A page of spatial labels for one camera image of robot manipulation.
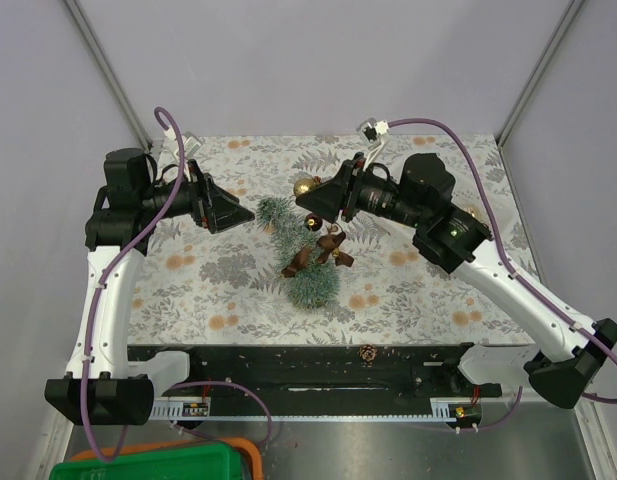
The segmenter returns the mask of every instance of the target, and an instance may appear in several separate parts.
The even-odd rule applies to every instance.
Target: metal floor
[[[485,423],[506,407],[487,405]],[[259,423],[206,424],[216,436],[265,436]],[[102,446],[119,428],[98,427]],[[127,444],[181,439],[166,423],[132,428]],[[83,429],[73,431],[66,458],[88,450]],[[594,479],[575,414],[546,404],[522,404],[503,428],[456,436],[405,423],[292,422],[275,425],[263,449],[267,480],[586,480]]]

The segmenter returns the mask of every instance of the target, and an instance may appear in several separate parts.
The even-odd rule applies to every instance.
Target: leaf pattern
[[[494,139],[464,135],[477,162],[510,255],[536,275]],[[208,137],[195,154],[202,170],[251,210],[264,197],[292,196],[302,177],[323,179],[364,146],[357,136]],[[166,141],[165,146],[172,148]],[[168,148],[160,168],[173,163]],[[393,177],[414,153],[436,152],[457,185],[453,201],[485,219],[470,170],[444,135],[395,135],[379,162]],[[176,170],[166,175],[172,179]],[[302,219],[307,212],[297,208]],[[138,344],[482,344],[527,343],[521,328],[480,292],[426,262],[413,230],[360,213],[342,223],[352,268],[340,267],[340,294],[314,311],[292,307],[274,267],[271,231],[256,222],[209,235],[192,219],[159,223],[133,299],[131,343]]]

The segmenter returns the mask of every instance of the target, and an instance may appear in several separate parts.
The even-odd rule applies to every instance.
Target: artificial pine tree
[[[298,308],[314,309],[335,300],[339,293],[339,275],[335,263],[317,263],[323,250],[315,248],[320,239],[318,232],[304,225],[304,218],[293,212],[291,200],[266,197],[259,202],[257,221],[262,228],[271,228],[272,243],[276,250],[276,270],[286,269],[305,247],[311,247],[308,266],[297,271],[292,278],[282,280],[282,289]]]

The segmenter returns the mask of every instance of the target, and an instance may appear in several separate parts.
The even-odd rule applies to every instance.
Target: metal frame edge
[[[498,150],[499,150],[499,157],[501,158],[501,164],[504,167],[504,172],[506,173],[506,177],[508,177],[508,184],[510,185],[510,191],[512,192],[512,198],[515,201],[515,206],[517,207],[517,211],[519,212],[519,219],[521,220],[521,226],[523,227],[524,232],[526,234],[526,238],[528,239],[528,248],[530,249],[530,255],[532,256],[533,262],[535,263],[535,268],[537,269],[537,275],[539,276],[539,280],[541,281],[541,283],[546,285],[545,270],[543,268],[541,261],[539,260],[539,256],[537,255],[536,242],[535,242],[534,237],[532,236],[532,233],[530,232],[530,229],[528,228],[528,221],[527,221],[528,217],[521,205],[521,202],[519,201],[519,190],[517,189],[513,176],[510,173],[510,167],[506,160],[506,153],[503,147],[501,146],[498,147]]]
[[[26,480],[47,480],[53,467],[64,461],[73,426],[54,408],[48,409],[24,475]]]
[[[603,412],[594,402],[581,400],[575,414],[595,477],[617,480],[617,450]]]
[[[137,139],[137,142],[146,152],[149,152],[152,145],[152,139],[142,125],[141,120],[139,120],[139,116],[135,112],[133,106],[130,104],[128,97],[126,96],[126,93],[121,86],[121,83],[119,82],[117,76],[112,70],[110,62],[108,61],[108,58],[106,57],[103,49],[99,45],[99,41],[97,40],[95,32],[91,27],[90,22],[88,22],[88,19],[83,9],[81,8],[79,1],[61,0],[61,2],[66,7],[75,27],[81,34],[86,49],[92,55],[95,64],[97,65],[97,68],[103,75],[103,78],[108,85],[108,88],[110,89],[110,93],[115,98],[115,101],[121,109],[121,112],[126,122],[128,123],[128,126],[132,130],[135,138]]]
[[[579,18],[579,14],[587,3],[588,0],[571,0],[568,7],[562,14],[555,30],[548,40],[548,43],[541,52],[539,60],[537,60],[537,63],[528,77],[528,80],[526,80],[526,84],[517,97],[512,110],[504,121],[499,134],[495,136],[497,145],[500,148],[503,148],[510,138],[512,131],[530,104],[539,83],[544,78],[549,67],[552,65],[555,54],[559,51],[564,39],[574,26],[577,18]]]

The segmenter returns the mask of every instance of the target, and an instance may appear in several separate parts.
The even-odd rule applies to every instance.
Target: green plastic container
[[[50,480],[242,480],[241,457],[223,443],[55,465]]]

